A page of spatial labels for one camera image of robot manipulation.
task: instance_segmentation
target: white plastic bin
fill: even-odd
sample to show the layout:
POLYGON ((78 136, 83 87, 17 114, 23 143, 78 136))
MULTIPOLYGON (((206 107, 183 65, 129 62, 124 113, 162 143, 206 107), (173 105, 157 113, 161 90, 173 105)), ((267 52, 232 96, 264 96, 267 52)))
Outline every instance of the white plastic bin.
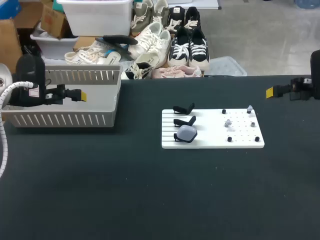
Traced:
POLYGON ((75 36, 130 33, 133 0, 57 0, 75 36))
POLYGON ((65 59, 65 54, 68 52, 73 52, 73 47, 76 44, 78 37, 76 38, 49 38, 41 37, 42 32, 35 30, 33 34, 30 35, 32 40, 35 40, 39 48, 42 51, 42 55, 46 59, 65 59))

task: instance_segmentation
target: plastic crate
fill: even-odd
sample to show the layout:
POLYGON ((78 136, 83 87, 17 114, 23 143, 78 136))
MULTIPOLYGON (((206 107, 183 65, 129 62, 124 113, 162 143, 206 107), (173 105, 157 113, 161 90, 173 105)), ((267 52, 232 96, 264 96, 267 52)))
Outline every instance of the plastic crate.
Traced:
POLYGON ((75 36, 130 33, 133 0, 57 0, 75 36))
POLYGON ((42 51, 42 55, 47 59, 64 60, 66 53, 74 51, 73 47, 78 40, 78 37, 62 39, 41 37, 41 33, 41 31, 35 30, 30 35, 30 38, 36 41, 42 51))
POLYGON ((65 98, 63 104, 17 107, 2 110, 6 121, 17 128, 106 128, 113 127, 121 86, 120 65, 68 65, 45 67, 47 88, 65 84, 81 89, 87 102, 65 98))

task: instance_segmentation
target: gray floor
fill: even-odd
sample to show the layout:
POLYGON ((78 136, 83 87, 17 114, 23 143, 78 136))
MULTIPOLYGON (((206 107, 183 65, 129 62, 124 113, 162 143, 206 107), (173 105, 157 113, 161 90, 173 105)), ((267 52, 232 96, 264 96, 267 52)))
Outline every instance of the gray floor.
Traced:
POLYGON ((230 56, 249 76, 310 74, 310 55, 320 49, 320 9, 293 1, 220 0, 222 10, 200 10, 210 57, 230 56))

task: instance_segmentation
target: pink sneaker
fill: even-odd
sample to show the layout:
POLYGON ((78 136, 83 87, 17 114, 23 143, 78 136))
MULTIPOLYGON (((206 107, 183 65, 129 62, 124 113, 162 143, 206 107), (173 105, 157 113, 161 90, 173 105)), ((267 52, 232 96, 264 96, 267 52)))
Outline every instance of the pink sneaker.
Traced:
POLYGON ((169 68, 158 68, 152 71, 153 79, 177 79, 177 78, 200 78, 200 68, 188 66, 173 66, 169 68))

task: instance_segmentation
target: white pegboard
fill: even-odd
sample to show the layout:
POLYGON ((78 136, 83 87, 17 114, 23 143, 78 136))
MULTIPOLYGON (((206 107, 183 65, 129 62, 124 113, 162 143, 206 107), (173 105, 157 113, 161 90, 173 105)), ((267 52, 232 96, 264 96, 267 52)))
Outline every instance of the white pegboard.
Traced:
POLYGON ((255 110, 247 113, 247 109, 194 109, 189 115, 177 114, 172 109, 162 111, 161 143, 164 149, 262 149, 265 142, 259 127, 255 110), (193 127, 197 136, 191 143, 175 141, 174 134, 179 127, 174 125, 174 119, 189 122, 196 116, 193 127), (230 119, 232 125, 225 127, 230 119))

